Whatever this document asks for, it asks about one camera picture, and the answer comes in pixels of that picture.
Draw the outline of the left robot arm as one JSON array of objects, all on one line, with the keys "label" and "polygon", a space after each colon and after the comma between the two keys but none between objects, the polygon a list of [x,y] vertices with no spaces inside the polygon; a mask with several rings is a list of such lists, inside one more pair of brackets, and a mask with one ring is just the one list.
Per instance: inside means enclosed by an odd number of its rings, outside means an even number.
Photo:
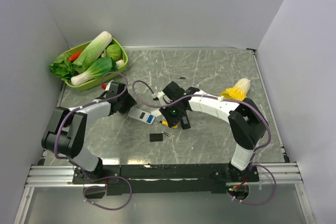
[{"label": "left robot arm", "polygon": [[41,140],[44,149],[58,159],[67,159],[92,183],[103,179],[102,159],[84,147],[86,127],[115,113],[126,114],[136,104],[127,85],[111,81],[101,96],[77,108],[54,109]]}]

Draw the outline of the green plastic basket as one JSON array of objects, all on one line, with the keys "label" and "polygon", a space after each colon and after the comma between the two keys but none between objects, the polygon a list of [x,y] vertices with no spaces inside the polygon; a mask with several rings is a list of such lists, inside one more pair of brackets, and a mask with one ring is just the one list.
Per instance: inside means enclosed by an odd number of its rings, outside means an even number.
[{"label": "green plastic basket", "polygon": [[[90,43],[91,43],[91,40],[84,43],[84,44],[81,44],[81,45],[75,46],[73,48],[70,48],[69,50],[65,51],[64,54],[69,53],[69,54],[73,55],[73,54],[77,53],[78,51],[83,51]],[[121,48],[122,53],[121,53],[121,58],[119,59],[119,61],[122,60],[123,62],[122,62],[122,64],[117,64],[117,67],[118,67],[118,71],[120,73],[123,73],[125,71],[125,69],[127,68],[127,64],[129,62],[129,57],[128,57],[126,51],[124,50],[124,48],[121,46],[121,44],[115,38],[112,39],[111,43],[116,44]],[[81,85],[78,85],[78,86],[74,86],[70,82],[70,80],[64,80],[64,83],[67,86],[69,86],[69,87],[71,87],[75,90],[86,91],[86,90],[89,90],[89,89],[94,88],[96,86],[100,86],[101,85],[101,79],[92,79],[92,80],[89,80],[89,81],[87,81],[87,82],[85,82]]]}]

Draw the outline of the white red remote control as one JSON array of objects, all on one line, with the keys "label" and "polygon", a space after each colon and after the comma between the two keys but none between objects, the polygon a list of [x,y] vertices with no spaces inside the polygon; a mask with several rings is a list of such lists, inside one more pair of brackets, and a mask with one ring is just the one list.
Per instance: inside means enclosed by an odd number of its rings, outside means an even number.
[{"label": "white red remote control", "polygon": [[143,110],[140,110],[138,108],[131,108],[130,111],[128,112],[128,117],[148,125],[152,125],[155,120],[154,115],[147,113]]}]

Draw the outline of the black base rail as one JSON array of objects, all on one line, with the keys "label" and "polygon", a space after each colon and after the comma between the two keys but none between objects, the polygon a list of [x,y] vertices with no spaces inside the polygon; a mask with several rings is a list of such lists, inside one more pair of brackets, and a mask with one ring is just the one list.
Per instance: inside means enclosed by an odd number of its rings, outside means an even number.
[{"label": "black base rail", "polygon": [[204,191],[224,194],[230,184],[258,181],[257,168],[240,171],[228,163],[104,165],[99,162],[94,172],[76,168],[72,179],[75,185],[103,186],[108,196]]}]

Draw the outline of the red chili pepper toy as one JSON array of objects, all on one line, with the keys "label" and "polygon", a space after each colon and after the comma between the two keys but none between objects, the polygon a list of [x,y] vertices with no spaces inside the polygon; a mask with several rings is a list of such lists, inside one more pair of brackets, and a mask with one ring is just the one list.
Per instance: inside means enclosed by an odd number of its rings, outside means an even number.
[{"label": "red chili pepper toy", "polygon": [[69,60],[70,60],[71,62],[77,60],[77,58],[80,56],[81,53],[82,53],[82,51],[78,51],[78,52],[72,54],[72,55],[69,57]]}]

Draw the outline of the round green cabbage toy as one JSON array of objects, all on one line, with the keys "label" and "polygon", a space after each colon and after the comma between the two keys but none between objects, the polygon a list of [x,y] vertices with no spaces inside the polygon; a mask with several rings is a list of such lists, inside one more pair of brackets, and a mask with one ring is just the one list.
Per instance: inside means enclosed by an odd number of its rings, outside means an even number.
[{"label": "round green cabbage toy", "polygon": [[122,57],[121,47],[117,44],[111,44],[106,48],[106,56],[118,61]]}]

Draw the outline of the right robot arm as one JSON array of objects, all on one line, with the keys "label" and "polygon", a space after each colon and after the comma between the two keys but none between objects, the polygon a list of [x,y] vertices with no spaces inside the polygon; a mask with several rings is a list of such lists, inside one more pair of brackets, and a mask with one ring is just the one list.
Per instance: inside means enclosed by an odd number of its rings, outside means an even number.
[{"label": "right robot arm", "polygon": [[174,81],[158,92],[156,97],[162,106],[160,113],[169,127],[182,121],[187,111],[202,112],[228,123],[236,142],[229,162],[229,175],[235,181],[247,176],[247,167],[251,164],[257,143],[269,130],[267,121],[251,99],[225,99],[195,87],[185,90]]}]

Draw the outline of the bok choy toy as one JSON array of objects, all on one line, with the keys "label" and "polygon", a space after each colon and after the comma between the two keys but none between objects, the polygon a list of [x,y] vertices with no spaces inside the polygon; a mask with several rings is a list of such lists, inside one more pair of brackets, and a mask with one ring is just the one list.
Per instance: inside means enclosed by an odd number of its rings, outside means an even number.
[{"label": "bok choy toy", "polygon": [[110,57],[97,59],[86,71],[71,78],[71,84],[79,86],[87,81],[99,79],[106,73],[117,71],[117,63]]}]

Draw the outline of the black battery cover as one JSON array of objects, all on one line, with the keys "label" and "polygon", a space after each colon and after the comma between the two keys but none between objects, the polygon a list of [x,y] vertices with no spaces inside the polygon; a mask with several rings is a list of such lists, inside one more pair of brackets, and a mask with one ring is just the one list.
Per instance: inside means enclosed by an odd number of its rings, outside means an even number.
[{"label": "black battery cover", "polygon": [[150,139],[150,142],[161,142],[163,141],[163,134],[162,133],[151,133],[149,139]]}]

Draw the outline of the white battery cover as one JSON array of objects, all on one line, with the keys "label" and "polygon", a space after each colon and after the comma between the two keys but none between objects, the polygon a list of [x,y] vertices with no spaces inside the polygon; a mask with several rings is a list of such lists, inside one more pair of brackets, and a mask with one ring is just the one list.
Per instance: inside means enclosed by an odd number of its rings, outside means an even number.
[{"label": "white battery cover", "polygon": [[151,111],[151,114],[153,114],[153,115],[156,116],[156,117],[162,115],[159,109],[152,110],[152,111]]}]

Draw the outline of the yellow white cabbage toy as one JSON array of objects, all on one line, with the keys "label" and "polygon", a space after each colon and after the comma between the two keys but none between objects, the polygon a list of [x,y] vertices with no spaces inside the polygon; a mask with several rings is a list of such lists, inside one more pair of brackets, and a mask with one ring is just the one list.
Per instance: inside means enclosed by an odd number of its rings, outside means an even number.
[{"label": "yellow white cabbage toy", "polygon": [[245,98],[247,98],[247,93],[249,89],[250,80],[242,78],[238,80],[233,87],[227,88],[219,96],[224,97],[225,99],[243,101]]}]

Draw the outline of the green lettuce toy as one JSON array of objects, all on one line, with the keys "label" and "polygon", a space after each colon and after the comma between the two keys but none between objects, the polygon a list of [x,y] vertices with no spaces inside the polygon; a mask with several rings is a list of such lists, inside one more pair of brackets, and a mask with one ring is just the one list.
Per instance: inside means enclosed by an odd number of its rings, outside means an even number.
[{"label": "green lettuce toy", "polygon": [[76,76],[78,73],[74,69],[70,61],[71,53],[64,53],[59,55],[56,60],[49,66],[50,71],[62,80],[69,80],[71,77]]}]

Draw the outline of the black remote control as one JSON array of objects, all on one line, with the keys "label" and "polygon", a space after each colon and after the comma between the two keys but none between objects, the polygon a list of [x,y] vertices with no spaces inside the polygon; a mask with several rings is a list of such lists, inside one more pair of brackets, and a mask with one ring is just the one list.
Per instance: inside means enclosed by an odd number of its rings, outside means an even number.
[{"label": "black remote control", "polygon": [[180,123],[183,130],[188,130],[191,128],[190,121],[186,112],[183,114]]}]

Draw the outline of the napa cabbage toy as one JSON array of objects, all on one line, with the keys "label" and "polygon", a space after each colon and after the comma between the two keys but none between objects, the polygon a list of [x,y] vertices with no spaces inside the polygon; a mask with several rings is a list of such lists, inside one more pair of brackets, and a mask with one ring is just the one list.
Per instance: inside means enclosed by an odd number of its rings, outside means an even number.
[{"label": "napa cabbage toy", "polygon": [[79,57],[74,61],[76,67],[86,68],[95,62],[104,49],[112,42],[112,35],[107,32],[101,32],[89,45],[83,50]]}]

